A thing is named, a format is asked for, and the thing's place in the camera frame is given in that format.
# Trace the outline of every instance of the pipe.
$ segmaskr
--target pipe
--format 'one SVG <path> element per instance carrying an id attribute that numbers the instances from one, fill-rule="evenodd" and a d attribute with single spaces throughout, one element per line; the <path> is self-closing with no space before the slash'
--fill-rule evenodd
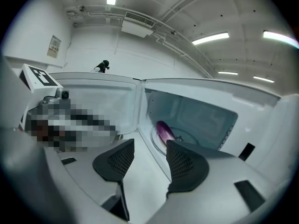
<path id="1" fill-rule="evenodd" d="M 107 5 L 85 5 L 85 7 L 107 7 Z M 133 12 L 133 13 L 136 13 L 136 14 L 140 14 L 140 15 L 143 15 L 143 16 L 146 16 L 148 18 L 151 18 L 152 20 L 155 20 L 156 22 L 158 23 L 161 23 L 163 24 L 164 26 L 168 27 L 169 29 L 171 30 L 174 30 L 176 31 L 175 29 L 173 29 L 171 26 L 167 25 L 166 23 L 158 20 L 157 18 L 154 18 L 152 16 L 149 16 L 147 14 L 144 14 L 144 13 L 141 13 L 141 12 L 138 12 L 138 11 L 135 11 L 135 10 L 132 10 L 132 9 L 128 9 L 128 8 L 124 8 L 124 7 L 116 7 L 116 6 L 113 6 L 113 8 L 116 8 L 116 9 L 120 9 L 120 10 L 125 10 L 125 11 L 129 11 L 129 12 Z M 184 35 L 182 35 L 181 33 L 179 33 L 178 31 L 176 31 L 178 35 L 180 35 L 182 38 L 184 38 L 186 41 L 188 41 L 190 44 L 193 45 L 193 43 L 191 41 L 189 41 Z M 205 54 L 203 54 L 198 48 L 195 48 L 207 61 L 208 61 L 208 64 L 210 66 L 212 66 L 212 68 L 215 69 L 215 67 L 213 66 L 213 64 L 211 63 L 211 61 L 208 59 L 208 57 L 206 57 Z"/>
<path id="2" fill-rule="evenodd" d="M 171 43 L 167 42 L 165 40 L 165 37 L 159 36 L 157 34 L 152 34 L 157 38 L 156 42 L 159 44 L 164 45 L 168 49 L 171 49 L 175 53 L 177 53 L 180 57 L 183 57 L 186 61 L 188 61 L 190 64 L 192 64 L 194 67 L 199 69 L 204 75 L 206 75 L 208 78 L 213 78 L 204 68 L 202 68 L 193 58 L 191 58 L 188 54 L 186 54 L 181 49 L 177 48 L 176 46 L 172 45 Z"/>
<path id="3" fill-rule="evenodd" d="M 122 14 L 111 14 L 111 13 L 97 13 L 97 14 L 90 14 L 87 12 L 89 17 L 108 17 L 108 18 L 115 18 L 115 19 L 124 19 L 124 15 Z"/>
<path id="4" fill-rule="evenodd" d="M 176 2 L 176 4 L 174 4 L 173 6 L 171 6 L 171 10 L 172 10 L 173 12 L 175 12 L 174 10 L 175 10 L 179 5 L 181 5 L 184 1 L 186 1 L 186 0 L 180 0 L 180 1 Z M 167 10 L 167 11 L 162 15 L 162 17 L 160 18 L 160 21 L 163 21 L 163 20 L 165 19 L 165 17 L 167 17 L 168 14 L 171 13 L 172 11 L 170 11 L 170 9 Z"/>

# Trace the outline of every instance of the white appliance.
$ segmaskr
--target white appliance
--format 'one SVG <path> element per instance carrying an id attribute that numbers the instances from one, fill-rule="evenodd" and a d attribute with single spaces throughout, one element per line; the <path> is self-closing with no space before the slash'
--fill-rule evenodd
<path id="1" fill-rule="evenodd" d="M 149 79 L 101 73 L 54 73 L 70 99 L 104 115 L 119 133 L 138 131 L 171 180 L 155 125 L 165 121 L 185 142 L 246 157 L 274 185 L 292 177 L 298 155 L 299 95 L 275 94 L 210 79 Z"/>

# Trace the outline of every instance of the pixelated area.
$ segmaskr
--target pixelated area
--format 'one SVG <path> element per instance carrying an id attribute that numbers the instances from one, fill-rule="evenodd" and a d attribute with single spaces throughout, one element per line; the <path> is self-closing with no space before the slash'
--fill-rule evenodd
<path id="1" fill-rule="evenodd" d="M 25 131 L 59 152 L 84 152 L 113 142 L 118 127 L 104 114 L 72 104 L 70 99 L 48 98 L 28 112 Z"/>

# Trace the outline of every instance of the air vent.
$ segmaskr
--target air vent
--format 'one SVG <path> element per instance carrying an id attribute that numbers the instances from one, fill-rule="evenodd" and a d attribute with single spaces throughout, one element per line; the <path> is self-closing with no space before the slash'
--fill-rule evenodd
<path id="1" fill-rule="evenodd" d="M 147 89 L 147 88 L 144 89 L 145 93 L 152 93 L 153 91 L 156 91 L 156 90 L 151 90 L 151 89 Z"/>
<path id="2" fill-rule="evenodd" d="M 142 17 L 140 15 L 136 15 L 134 13 L 129 13 L 129 12 L 126 13 L 125 20 L 139 23 L 148 28 L 153 28 L 153 26 L 155 25 L 154 21 L 147 19 L 145 17 Z"/>
<path id="3" fill-rule="evenodd" d="M 220 150 L 220 149 L 222 148 L 222 146 L 224 145 L 225 141 L 228 139 L 228 136 L 229 136 L 230 133 L 232 132 L 234 125 L 235 125 L 235 121 L 234 121 L 234 123 L 232 123 L 232 126 L 231 126 L 230 129 L 227 131 L 227 133 L 226 133 L 225 137 L 223 138 L 222 143 L 220 144 L 218 150 Z"/>

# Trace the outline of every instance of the white shelf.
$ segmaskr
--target white shelf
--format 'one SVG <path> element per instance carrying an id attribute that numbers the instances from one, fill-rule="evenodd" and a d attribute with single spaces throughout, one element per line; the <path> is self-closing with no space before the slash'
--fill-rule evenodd
<path id="1" fill-rule="evenodd" d="M 135 140 L 135 157 L 123 180 L 130 223 L 142 224 L 165 203 L 170 181 L 138 132 L 125 134 L 124 139 Z"/>
<path id="2" fill-rule="evenodd" d="M 160 166 L 161 170 L 164 172 L 166 177 L 169 181 L 171 181 L 171 174 L 168 162 L 166 160 L 166 157 L 162 155 L 153 145 L 151 138 L 150 138 L 150 131 L 152 129 L 153 125 L 142 125 L 138 127 L 138 130 L 140 132 L 140 135 L 143 137 L 144 142 L 148 149 L 150 150 L 152 156 Z"/>

